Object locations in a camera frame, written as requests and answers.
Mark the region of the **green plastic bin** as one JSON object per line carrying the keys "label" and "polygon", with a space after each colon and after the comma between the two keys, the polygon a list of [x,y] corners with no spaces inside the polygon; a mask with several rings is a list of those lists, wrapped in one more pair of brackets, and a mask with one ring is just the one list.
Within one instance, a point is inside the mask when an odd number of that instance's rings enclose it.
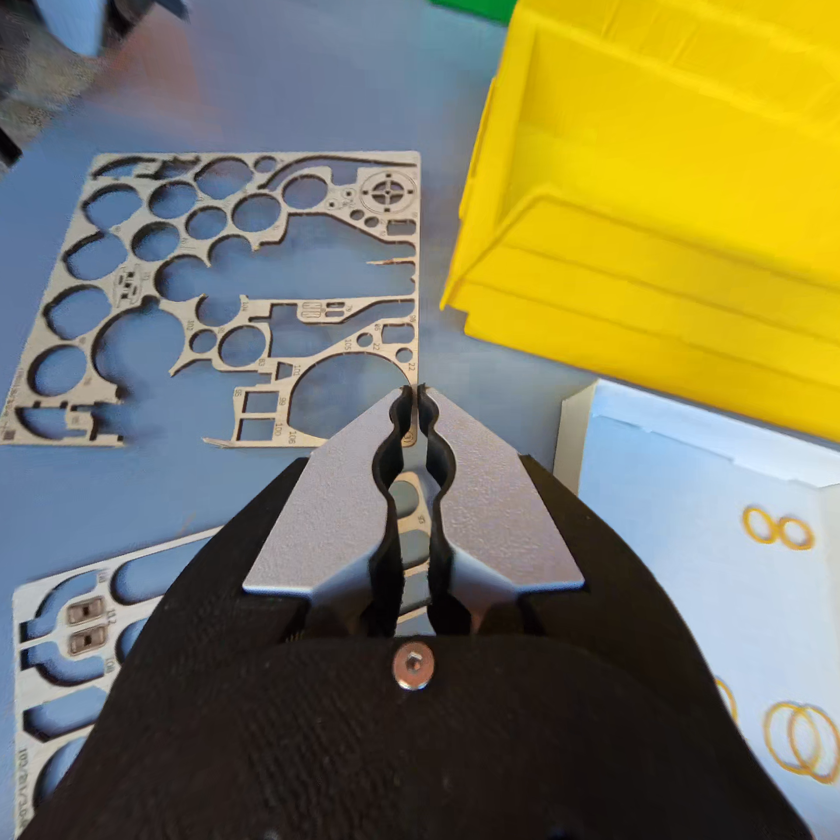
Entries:
{"label": "green plastic bin", "polygon": [[515,0],[439,0],[430,1],[430,3],[503,26],[509,24],[517,5]]}

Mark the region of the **wooden parts sheet oblong cutouts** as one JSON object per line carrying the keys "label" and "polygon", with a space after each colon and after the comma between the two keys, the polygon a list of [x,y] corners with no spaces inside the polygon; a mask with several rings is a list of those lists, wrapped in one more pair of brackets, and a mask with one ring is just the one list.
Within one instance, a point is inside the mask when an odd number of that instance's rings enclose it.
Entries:
{"label": "wooden parts sheet oblong cutouts", "polygon": [[163,594],[221,526],[20,585],[12,599],[17,838],[78,755]]}

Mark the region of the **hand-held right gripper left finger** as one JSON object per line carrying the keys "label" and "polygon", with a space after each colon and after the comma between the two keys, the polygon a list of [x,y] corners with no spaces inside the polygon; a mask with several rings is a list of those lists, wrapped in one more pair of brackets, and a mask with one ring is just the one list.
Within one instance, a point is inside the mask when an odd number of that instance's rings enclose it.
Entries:
{"label": "hand-held right gripper left finger", "polygon": [[404,590],[396,504],[410,385],[390,391],[313,450],[248,571],[253,595],[296,596],[352,634],[392,636]]}

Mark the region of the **white card sheet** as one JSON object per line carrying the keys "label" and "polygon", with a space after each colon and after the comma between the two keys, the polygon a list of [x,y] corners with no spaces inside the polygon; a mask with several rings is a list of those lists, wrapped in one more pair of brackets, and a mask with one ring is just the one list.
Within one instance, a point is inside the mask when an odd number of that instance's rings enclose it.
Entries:
{"label": "white card sheet", "polygon": [[[838,778],[783,770],[763,739],[783,700],[839,724],[838,449],[596,380],[563,400],[554,474],[646,563],[763,767],[817,838],[838,838]],[[814,548],[751,540],[748,506],[803,520]]]}

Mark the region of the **round wooden wheel part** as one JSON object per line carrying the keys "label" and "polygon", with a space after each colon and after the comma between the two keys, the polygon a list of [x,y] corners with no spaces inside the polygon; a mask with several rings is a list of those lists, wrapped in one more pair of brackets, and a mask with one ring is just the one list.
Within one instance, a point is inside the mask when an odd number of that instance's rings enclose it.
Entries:
{"label": "round wooden wheel part", "polygon": [[359,187],[362,205],[371,214],[404,214],[419,198],[419,187],[412,177],[395,167],[374,171]]}

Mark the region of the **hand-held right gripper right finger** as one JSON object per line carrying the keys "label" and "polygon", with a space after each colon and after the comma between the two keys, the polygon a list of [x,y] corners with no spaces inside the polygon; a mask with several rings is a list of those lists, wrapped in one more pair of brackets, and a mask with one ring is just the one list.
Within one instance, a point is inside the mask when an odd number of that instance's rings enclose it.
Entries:
{"label": "hand-held right gripper right finger", "polygon": [[585,578],[519,452],[441,391],[417,388],[432,507],[428,620],[437,635],[478,631],[492,607],[580,590]]}

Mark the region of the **yellow plastic bin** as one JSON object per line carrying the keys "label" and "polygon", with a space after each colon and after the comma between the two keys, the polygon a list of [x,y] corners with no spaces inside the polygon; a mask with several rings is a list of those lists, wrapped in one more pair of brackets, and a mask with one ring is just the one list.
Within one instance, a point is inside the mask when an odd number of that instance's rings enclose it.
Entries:
{"label": "yellow plastic bin", "polygon": [[838,2],[518,2],[440,307],[838,442]]}

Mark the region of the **wooden parts sheet round cutouts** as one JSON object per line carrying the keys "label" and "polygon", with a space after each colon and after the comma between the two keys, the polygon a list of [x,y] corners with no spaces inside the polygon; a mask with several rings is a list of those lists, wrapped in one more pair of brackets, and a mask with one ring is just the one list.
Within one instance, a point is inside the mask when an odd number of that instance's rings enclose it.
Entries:
{"label": "wooden parts sheet round cutouts", "polygon": [[[360,184],[374,171],[395,167],[413,178],[419,198],[405,213],[370,213]],[[21,353],[2,411],[2,445],[121,447],[123,437],[102,432],[93,409],[122,402],[118,386],[101,373],[95,350],[120,317],[148,300],[180,324],[183,345],[170,369],[210,363],[233,373],[239,366],[223,348],[239,332],[259,334],[257,357],[240,368],[266,380],[234,389],[230,439],[205,437],[220,448],[299,448],[324,443],[290,424],[291,398],[303,377],[330,359],[364,354],[392,364],[411,386],[418,382],[419,266],[422,157],[416,150],[344,152],[120,152],[96,155],[71,216],[38,313]],[[409,255],[373,260],[409,266],[407,292],[376,295],[251,298],[212,325],[201,318],[202,293],[167,297],[159,278],[178,259],[211,265],[229,240],[257,252],[279,245],[292,219],[329,218]],[[316,353],[276,355],[270,316],[291,308],[308,328],[339,326],[377,305],[410,305],[403,318],[378,318]]]}

